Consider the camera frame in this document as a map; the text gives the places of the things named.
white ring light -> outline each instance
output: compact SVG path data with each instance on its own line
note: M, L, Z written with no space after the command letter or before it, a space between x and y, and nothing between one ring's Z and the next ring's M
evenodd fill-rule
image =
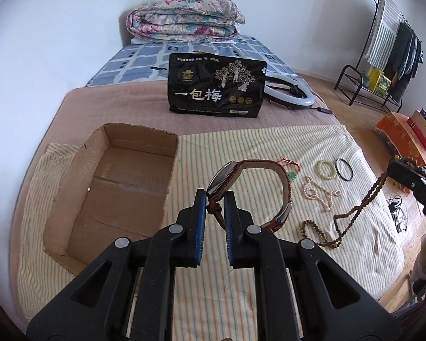
M265 81L264 97L266 97L267 99L273 100L284 106L287 106L289 108L295 108L295 109L309 109L314 105L315 97L308 86L301 84L295 79L290 78L283 74L278 74L278 73L268 74L267 72L266 79L268 78L279 79L279 80L287 82L289 85L297 86L301 91L305 93L306 99L300 99L299 97L295 97L287 93L275 90L267 86L267 81Z

watch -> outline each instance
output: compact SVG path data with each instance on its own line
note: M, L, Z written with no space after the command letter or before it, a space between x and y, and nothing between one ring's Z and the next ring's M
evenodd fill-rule
M242 161L232 160L215 174L207 187L208 205L207 212L214 215L216 221L225 230L222 208L218 201L222 200L227 190L235 183L244 169L270 169L275 171L283 184L283 206L278 213L261 227L276 232L285 223L292 209L290 179L283 166L273 160L248 159Z

open cardboard box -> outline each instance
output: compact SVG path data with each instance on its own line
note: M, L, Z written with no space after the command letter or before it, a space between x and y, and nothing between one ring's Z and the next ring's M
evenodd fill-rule
M78 274L119 237L133 241L161 226L177 136L105 124L74 157L44 228L49 254Z

folded quilt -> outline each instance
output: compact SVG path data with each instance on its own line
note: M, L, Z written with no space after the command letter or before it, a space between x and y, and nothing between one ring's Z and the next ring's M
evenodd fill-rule
M245 22L231 0L150 0L128 15L127 29L160 42L221 42L236 37Z

gold logo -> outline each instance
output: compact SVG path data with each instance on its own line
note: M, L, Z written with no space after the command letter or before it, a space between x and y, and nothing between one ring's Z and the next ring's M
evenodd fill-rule
M184 72L182 72L182 81L192 81L193 75L194 73L191 70L186 69Z

